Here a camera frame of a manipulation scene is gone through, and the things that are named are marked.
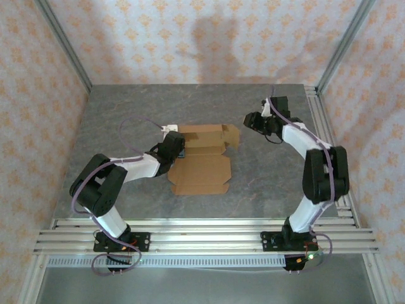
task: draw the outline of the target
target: flattened cardboard box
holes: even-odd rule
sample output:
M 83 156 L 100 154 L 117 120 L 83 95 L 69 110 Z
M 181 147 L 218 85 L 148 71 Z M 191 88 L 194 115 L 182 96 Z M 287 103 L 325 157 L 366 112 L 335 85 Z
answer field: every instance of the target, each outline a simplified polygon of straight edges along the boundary
M 234 125 L 179 125 L 185 137 L 185 158 L 177 158 L 168 172 L 176 195 L 224 194 L 231 178 L 230 158 L 222 155 L 228 146 L 239 145 Z

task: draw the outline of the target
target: gray marble surface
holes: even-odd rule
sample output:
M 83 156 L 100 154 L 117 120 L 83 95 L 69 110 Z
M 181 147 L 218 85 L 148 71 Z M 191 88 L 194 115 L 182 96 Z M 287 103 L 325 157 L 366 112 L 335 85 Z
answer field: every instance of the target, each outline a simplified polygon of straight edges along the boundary
M 70 210 L 68 190 L 96 153 L 129 157 L 118 126 L 130 115 L 143 115 L 166 124 L 234 124 L 240 129 L 240 146 L 228 148 L 232 178 L 223 195 L 175 196 L 167 176 L 140 179 L 123 185 L 116 207 L 126 219 L 149 218 L 285 218 L 297 208 L 304 160 L 288 144 L 270 144 L 243 126 L 243 118 L 261 110 L 270 91 L 266 84 L 220 85 L 96 85 L 90 94 L 58 204 L 55 218 L 78 217 Z M 293 116 L 315 131 L 303 85 L 276 85 L 276 96 L 288 96 Z M 131 120 L 123 137 L 148 151 L 161 132 L 153 124 Z M 335 207 L 324 216 L 337 216 Z

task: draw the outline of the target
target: wall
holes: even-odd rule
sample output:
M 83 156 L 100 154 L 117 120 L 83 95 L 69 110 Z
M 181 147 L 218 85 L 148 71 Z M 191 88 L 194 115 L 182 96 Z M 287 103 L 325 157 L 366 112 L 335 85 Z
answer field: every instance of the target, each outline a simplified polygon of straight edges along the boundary
M 0 2 L 0 295 L 16 303 L 87 93 L 32 0 Z
M 316 85 L 360 0 L 50 0 L 94 84 Z
M 405 301 L 405 7 L 377 1 L 324 95 L 364 226 Z

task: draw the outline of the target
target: cardboard box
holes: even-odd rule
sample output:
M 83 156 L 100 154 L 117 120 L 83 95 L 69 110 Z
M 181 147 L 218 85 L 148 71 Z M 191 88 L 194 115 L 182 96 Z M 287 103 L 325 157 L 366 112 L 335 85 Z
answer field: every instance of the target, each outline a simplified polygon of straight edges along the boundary
M 179 125 L 185 137 L 185 158 L 177 158 L 168 172 L 176 195 L 224 194 L 231 178 L 230 158 L 223 156 L 228 146 L 239 145 L 234 125 Z

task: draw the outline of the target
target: patterned wallpaper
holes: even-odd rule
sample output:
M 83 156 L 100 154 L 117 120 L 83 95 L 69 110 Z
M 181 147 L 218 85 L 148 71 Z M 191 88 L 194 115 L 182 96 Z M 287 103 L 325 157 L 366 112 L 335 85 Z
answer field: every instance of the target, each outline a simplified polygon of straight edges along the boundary
M 87 93 L 33 0 L 0 2 L 0 295 L 16 303 Z
M 50 0 L 94 84 L 315 85 L 361 0 Z
M 347 148 L 361 221 L 376 229 L 398 301 L 405 302 L 405 7 L 380 0 L 325 93 Z

